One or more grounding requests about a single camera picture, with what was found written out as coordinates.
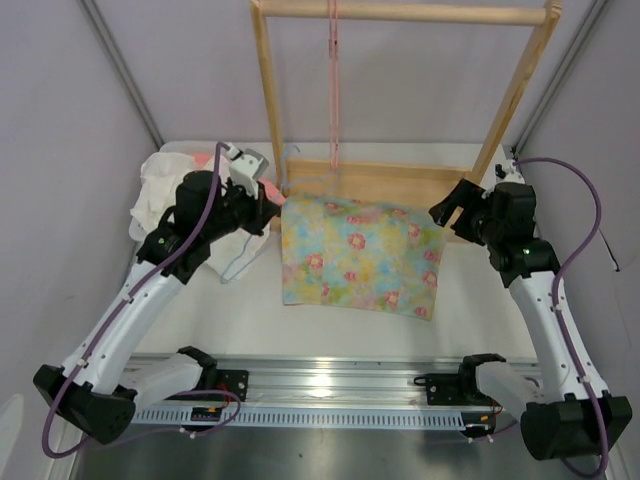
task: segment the metal floor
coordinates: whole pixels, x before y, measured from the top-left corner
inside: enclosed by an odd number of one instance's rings
[[[158,427],[134,426],[129,434]],[[559,461],[537,462],[517,428],[495,443],[458,433],[229,427],[190,440],[148,435],[85,449],[74,480],[573,480]]]

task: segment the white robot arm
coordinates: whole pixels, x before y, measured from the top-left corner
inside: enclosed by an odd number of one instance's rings
[[[596,455],[602,449],[599,414],[610,448],[629,423],[631,407],[626,397],[610,394],[594,367],[571,315],[564,283],[556,278],[560,265],[555,252],[549,242],[534,236],[533,188],[525,185],[513,162],[498,166],[496,174],[498,183],[490,190],[461,180],[429,213],[444,226],[462,208],[452,229],[459,237],[487,246],[491,265],[527,324],[543,385],[517,374],[499,355],[481,354],[465,357],[456,388],[471,404],[490,400],[506,408],[520,422],[525,445],[538,460]],[[426,377],[430,387],[439,381],[438,374]],[[430,404],[437,404],[434,398]]]
[[[217,168],[186,175],[175,206],[145,238],[124,287],[86,340],[61,367],[43,365],[34,377],[60,416],[101,443],[118,438],[136,411],[179,392],[214,387],[215,360],[193,347],[141,370],[123,371],[160,312],[209,257],[210,244],[238,228],[262,235],[280,214],[257,182],[268,166],[266,158],[219,144],[216,165],[221,146],[232,161],[224,195]]]

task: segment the pink string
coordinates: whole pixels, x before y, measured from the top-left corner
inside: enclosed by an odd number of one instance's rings
[[[327,0],[329,7],[329,165],[338,169],[340,157],[340,64],[338,62],[338,0]]]

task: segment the colorful floral fabric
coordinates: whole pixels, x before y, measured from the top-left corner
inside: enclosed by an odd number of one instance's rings
[[[282,211],[284,303],[431,319],[443,248],[426,211],[291,197]]]

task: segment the white wall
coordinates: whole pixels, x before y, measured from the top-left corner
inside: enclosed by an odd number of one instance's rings
[[[602,197],[602,232],[621,271],[613,271],[604,243],[596,242],[569,271],[567,289],[592,358],[613,394],[627,395],[635,409],[621,442],[631,478],[640,478],[638,18],[636,0],[612,2],[523,155],[572,162]],[[525,174],[538,193],[542,233],[564,260],[592,224],[590,196],[579,180],[552,166],[531,166]]]
[[[3,2],[0,65],[0,405],[20,393],[26,408],[3,478],[34,480],[50,462],[32,377],[120,286],[153,147],[75,2]]]
[[[165,140],[269,139],[249,0],[98,4]],[[517,139],[590,4],[565,2],[563,18],[507,131],[506,144]],[[328,23],[270,19],[269,24],[285,137],[327,141]],[[481,142],[530,31],[340,22],[343,140]]]

